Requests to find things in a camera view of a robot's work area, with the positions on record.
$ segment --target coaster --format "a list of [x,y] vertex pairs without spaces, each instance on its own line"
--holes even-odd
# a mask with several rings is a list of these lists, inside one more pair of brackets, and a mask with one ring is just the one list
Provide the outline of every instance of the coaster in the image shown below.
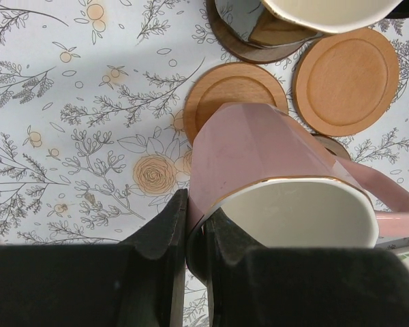
[[394,48],[366,28],[318,41],[302,58],[292,89],[307,124],[321,134],[347,136],[383,115],[398,79]]
[[332,155],[336,155],[337,157],[347,160],[352,159],[346,148],[344,148],[344,146],[338,141],[320,134],[312,134],[312,136],[315,137],[315,139],[319,141],[319,143],[321,143],[323,147],[326,148],[326,150],[328,150],[328,152],[330,152]]
[[228,102],[271,104],[288,114],[283,88],[265,69],[249,63],[220,65],[201,76],[186,99],[183,122],[191,144],[204,123]]
[[207,16],[212,32],[222,46],[240,60],[248,63],[273,63],[297,51],[302,45],[293,44],[279,48],[262,49],[241,41],[219,17],[215,0],[206,0]]

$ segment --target orange flower print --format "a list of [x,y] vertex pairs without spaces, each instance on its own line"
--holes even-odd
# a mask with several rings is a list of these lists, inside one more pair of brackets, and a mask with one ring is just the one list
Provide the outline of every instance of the orange flower print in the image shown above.
[[178,171],[191,175],[192,150],[186,151],[183,157],[178,158],[175,162],[175,167]]
[[168,193],[176,185],[175,163],[165,155],[148,155],[134,167],[134,180],[139,189],[150,196]]
[[183,126],[183,110],[176,113],[172,126],[176,132],[185,131],[185,126]]

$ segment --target floral tablecloth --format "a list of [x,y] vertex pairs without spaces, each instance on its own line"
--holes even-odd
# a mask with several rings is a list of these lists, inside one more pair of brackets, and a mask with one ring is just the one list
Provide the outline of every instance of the floral tablecloth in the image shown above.
[[[399,89],[374,126],[339,141],[409,190],[409,19],[372,27],[398,53]],[[294,117],[307,47],[263,65]],[[146,224],[188,187],[185,96],[232,61],[201,1],[0,0],[0,244],[114,243]],[[186,280],[184,324],[207,326],[205,288]]]

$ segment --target mug handle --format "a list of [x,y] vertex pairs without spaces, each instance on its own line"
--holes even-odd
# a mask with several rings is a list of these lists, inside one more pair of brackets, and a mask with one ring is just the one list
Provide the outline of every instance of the mug handle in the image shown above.
[[368,192],[392,212],[376,211],[381,236],[409,236],[409,192],[381,172],[359,163],[336,157],[338,162]]

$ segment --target mug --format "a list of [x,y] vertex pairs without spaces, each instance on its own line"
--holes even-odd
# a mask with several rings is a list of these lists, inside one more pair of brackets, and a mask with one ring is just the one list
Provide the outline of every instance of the mug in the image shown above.
[[[365,190],[391,212],[375,211]],[[194,140],[189,248],[219,208],[268,247],[374,247],[379,234],[409,236],[409,192],[330,154],[268,104],[224,104]]]
[[215,0],[220,18],[239,39],[257,48],[279,48],[322,37],[322,33],[277,19],[260,0]]
[[302,44],[370,26],[403,0],[215,0],[221,19],[260,48]]

